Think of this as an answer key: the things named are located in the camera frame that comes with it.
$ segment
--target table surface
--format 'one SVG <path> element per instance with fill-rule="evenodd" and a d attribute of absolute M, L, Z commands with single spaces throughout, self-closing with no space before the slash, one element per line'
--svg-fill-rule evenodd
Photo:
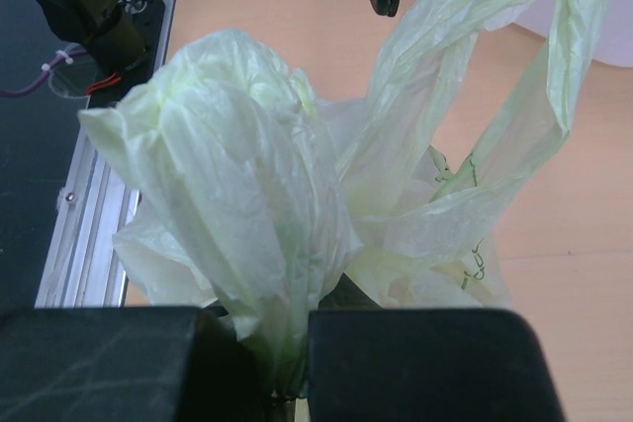
<path fill-rule="evenodd" d="M 247 30 L 308 74 L 318 93 L 365 94 L 394 19 L 369 0 L 178 0 L 171 53 L 222 28 Z M 455 166 L 543 39 L 482 34 L 463 91 L 434 139 Z M 571 421 L 633 420 L 633 69 L 594 64 L 564 149 L 496 228 L 514 304 L 538 333 Z"/>

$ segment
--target dark surface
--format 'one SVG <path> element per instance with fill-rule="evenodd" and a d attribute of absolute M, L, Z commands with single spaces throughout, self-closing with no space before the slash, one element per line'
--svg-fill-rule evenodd
<path fill-rule="evenodd" d="M 313 422 L 560 422 L 538 342 L 495 310 L 313 312 Z"/>
<path fill-rule="evenodd" d="M 65 43 L 35 0 L 0 0 L 0 18 L 0 89 L 20 89 Z M 46 85 L 0 99 L 0 309 L 35 303 L 83 107 Z"/>
<path fill-rule="evenodd" d="M 198 308 L 0 315 L 0 420 L 263 420 L 254 361 Z"/>

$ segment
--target plastic bag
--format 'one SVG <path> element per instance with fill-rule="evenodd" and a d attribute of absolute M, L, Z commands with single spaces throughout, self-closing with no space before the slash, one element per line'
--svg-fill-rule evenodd
<path fill-rule="evenodd" d="M 115 241 L 133 283 L 156 302 L 217 295 L 285 394 L 303 382 L 308 312 L 344 269 L 385 306 L 508 304 L 490 232 L 567 138 L 607 0 L 556 0 L 549 40 L 457 173 L 430 141 L 477 33 L 531 1 L 418 0 L 363 100 L 320 100 L 301 71 L 225 31 L 116 110 L 82 112 L 143 195 Z"/>
<path fill-rule="evenodd" d="M 171 303 L 199 295 L 199 304 L 210 283 L 265 384 L 283 393 L 303 383 L 309 311 L 360 247 L 313 102 L 301 72 L 226 31 L 176 53 L 117 109 L 80 115 L 113 169 L 141 190 L 140 210 L 160 221 L 152 230 L 140 213 L 115 238 L 132 282 L 152 302 L 171 293 Z M 153 265 L 152 252 L 165 258 Z M 184 280 L 169 284 L 178 274 L 191 295 Z"/>

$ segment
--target purple cable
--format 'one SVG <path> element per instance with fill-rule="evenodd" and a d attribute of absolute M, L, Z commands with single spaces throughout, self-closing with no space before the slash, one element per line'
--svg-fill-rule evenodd
<path fill-rule="evenodd" d="M 79 49 L 76 51 L 69 51 L 66 54 L 71 58 L 75 58 L 77 56 L 82 56 L 88 53 L 84 50 Z M 33 83 L 31 83 L 26 88 L 19 89 L 17 91 L 4 91 L 0 89 L 0 98 L 16 99 L 28 96 L 29 94 L 37 90 L 40 86 L 42 86 L 50 75 L 50 72 L 53 71 L 56 66 L 58 66 L 65 60 L 66 58 L 63 54 L 58 54 L 50 63 L 48 63 L 48 70 L 43 70 L 42 73 L 40 73 L 40 76 L 38 76 Z"/>

